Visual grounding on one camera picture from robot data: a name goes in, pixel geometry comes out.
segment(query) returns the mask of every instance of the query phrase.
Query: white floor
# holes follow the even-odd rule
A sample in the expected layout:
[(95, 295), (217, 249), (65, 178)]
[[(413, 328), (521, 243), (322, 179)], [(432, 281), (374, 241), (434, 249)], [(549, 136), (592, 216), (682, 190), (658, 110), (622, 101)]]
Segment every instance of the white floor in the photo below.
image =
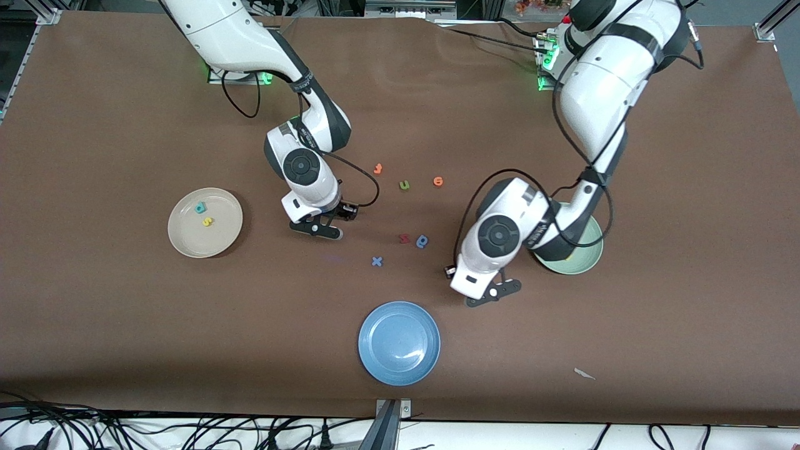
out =
[[(341, 420), (329, 420), (335, 424)], [(234, 426), (241, 420), (231, 420), (224, 425)], [(13, 421), (0, 423), (0, 432)], [(172, 424), (196, 424), (197, 420), (123, 420), (124, 424), (132, 424), (141, 430), (158, 430)], [(259, 426), (268, 428), (271, 420), (259, 420)], [(334, 444), (360, 441), (366, 434), (371, 421), (365, 420), (348, 424), (330, 431)], [(321, 420), (301, 420), (293, 424), (312, 424), (318, 431)], [(47, 430), (57, 430), (50, 441), (49, 450), (69, 450), (64, 434), (54, 424), (23, 423), (0, 437), (0, 450), (14, 450), (23, 445), (36, 444)], [(471, 450), (471, 449), (537, 449), (537, 450), (588, 450), (603, 430), (600, 424), (486, 424), (466, 422), (403, 422), (398, 443), (398, 450), (413, 450), (433, 445), (432, 450)], [(179, 450), (190, 438), (195, 428), (176, 428), (154, 435), (143, 436), (130, 432), (130, 435), (143, 446), (152, 450)], [(706, 429), (702, 426), (665, 426), (675, 450), (699, 450)], [(224, 430), (214, 430), (196, 443), (196, 448), (211, 445)], [(308, 428), (281, 432), (278, 435), (278, 446), (281, 450), (291, 450), (310, 434)], [(666, 441), (655, 432), (661, 446), (669, 448)], [(258, 434), (256, 431), (236, 431), (226, 439), (237, 439), (242, 448), (254, 448)], [(260, 439), (266, 438), (261, 432)], [(86, 445), (72, 435), (74, 450), (85, 450)], [(109, 435), (105, 434), (103, 443), (106, 448), (118, 448), (112, 445)], [(792, 450), (800, 443), (800, 429), (797, 428), (748, 428), (748, 427), (713, 427), (708, 440), (707, 450)], [(319, 444), (319, 438), (313, 442)], [(601, 449), (653, 449), (657, 448), (650, 441), (646, 425), (612, 425), (600, 447)], [(239, 450), (235, 442), (226, 442), (214, 447), (214, 450)]]

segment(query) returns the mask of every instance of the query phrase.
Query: metal frame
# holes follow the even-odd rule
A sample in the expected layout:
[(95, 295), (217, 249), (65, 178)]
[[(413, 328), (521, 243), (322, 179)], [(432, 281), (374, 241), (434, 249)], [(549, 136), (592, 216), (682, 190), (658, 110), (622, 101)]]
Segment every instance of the metal frame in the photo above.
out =
[(34, 44), (36, 43), (36, 38), (39, 37), (39, 31), (41, 30), (42, 26), (36, 25), (34, 35), (30, 37), (30, 43), (28, 44), (28, 48), (25, 50), (25, 56), (22, 57), (22, 63), (19, 65), (19, 70), (17, 70), (17, 74), (14, 76), (14, 83), (11, 85), (11, 89), (8, 90), (8, 98), (6, 98), (6, 102), (2, 104), (2, 112), (0, 112), (0, 125), (2, 125), (3, 119), (6, 118), (6, 112), (11, 104), (11, 99), (14, 97), (14, 92), (17, 90), (19, 79), (22, 77), (22, 71), (25, 70), (25, 66), (28, 64), (28, 58), (30, 57), (30, 53), (34, 51)]
[(55, 25), (63, 10), (82, 10), (86, 0), (25, 0), (36, 13), (36, 25)]
[(789, 16), (800, 8), (800, 0), (783, 0), (760, 22), (753, 25), (753, 32), (759, 42), (772, 42), (775, 40), (775, 29)]
[(397, 447), (400, 434), (400, 413), (402, 400), (379, 400), (378, 415), (366, 432), (364, 440), (358, 450), (394, 450)]

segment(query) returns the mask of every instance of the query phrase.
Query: metal bracket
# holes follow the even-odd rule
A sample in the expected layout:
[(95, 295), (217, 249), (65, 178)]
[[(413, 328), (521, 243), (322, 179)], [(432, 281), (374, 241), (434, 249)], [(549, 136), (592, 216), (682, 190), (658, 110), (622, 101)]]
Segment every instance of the metal bracket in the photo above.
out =
[(402, 400), (383, 400), (358, 450), (396, 449), (400, 434), (401, 402)]
[(760, 22), (753, 25), (753, 33), (759, 42), (773, 42), (775, 35), (772, 33), (784, 23), (797, 9), (800, 0), (781, 0), (781, 2), (767, 14)]
[[(375, 404), (375, 415), (381, 411), (381, 406), (388, 401), (387, 399), (378, 399)], [(400, 418), (408, 419), (411, 417), (411, 399), (400, 399)]]
[(56, 10), (49, 17), (39, 16), (39, 18), (36, 19), (36, 25), (55, 25), (55, 24), (57, 24), (58, 21), (61, 20), (61, 12), (62, 12), (61, 10)]
[(775, 40), (775, 33), (772, 31), (766, 36), (761, 34), (761, 24), (758, 22), (753, 25), (753, 34), (755, 34), (755, 38), (759, 42), (773, 42)]

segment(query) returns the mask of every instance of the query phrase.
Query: table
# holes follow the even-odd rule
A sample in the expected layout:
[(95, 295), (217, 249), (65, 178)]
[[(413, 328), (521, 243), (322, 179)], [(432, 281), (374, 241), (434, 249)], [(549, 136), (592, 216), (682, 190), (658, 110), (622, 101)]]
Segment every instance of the table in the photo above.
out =
[[(431, 419), (797, 423), (800, 121), (771, 45), (703, 28), (706, 69), (675, 63), (630, 117), (598, 266), (555, 275), (522, 253), (508, 275), (523, 291), (470, 309), (442, 267), (475, 187), (503, 167), (550, 189), (582, 169), (531, 55), (416, 19), (289, 22), (353, 123), (338, 154), (383, 166), (380, 200), (338, 242), (287, 226), (262, 153), (297, 111), (282, 83), (247, 120), (164, 15), (65, 12), (43, 29), (0, 127), (0, 384), (99, 408), (364, 416), (406, 397)], [(231, 91), (252, 106), (252, 86)], [(347, 199), (372, 195), (331, 166)], [(208, 186), (239, 198), (244, 228), (189, 259), (166, 219)], [(437, 367), (407, 388), (373, 380), (356, 348), (396, 299), (442, 332)]]

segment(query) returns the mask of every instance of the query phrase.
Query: plate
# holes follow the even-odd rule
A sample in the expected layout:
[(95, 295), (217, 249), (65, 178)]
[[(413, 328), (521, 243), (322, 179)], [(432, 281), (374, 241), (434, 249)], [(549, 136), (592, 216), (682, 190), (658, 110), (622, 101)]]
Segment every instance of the plate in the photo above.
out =
[[(578, 240), (578, 243), (592, 243), (600, 236), (602, 236), (600, 224), (594, 216), (591, 216), (589, 217), (589, 222), (586, 224), (586, 229), (583, 231), (583, 236)], [(578, 275), (588, 271), (598, 263), (602, 255), (602, 245), (603, 241), (600, 241), (597, 245), (591, 247), (576, 247), (569, 258), (562, 259), (561, 261), (545, 261), (539, 258), (535, 253), (534, 255), (536, 255), (540, 263), (544, 264), (544, 266), (551, 271), (563, 275)]]
[(358, 334), (364, 368), (381, 383), (408, 386), (425, 378), (439, 359), (441, 340), (434, 318), (411, 302), (375, 308)]
[[(198, 203), (205, 204), (199, 214)], [(211, 218), (208, 227), (203, 221)], [(166, 226), (175, 250), (190, 258), (208, 258), (222, 253), (242, 230), (242, 205), (233, 194), (217, 187), (204, 187), (182, 198), (170, 213)]]

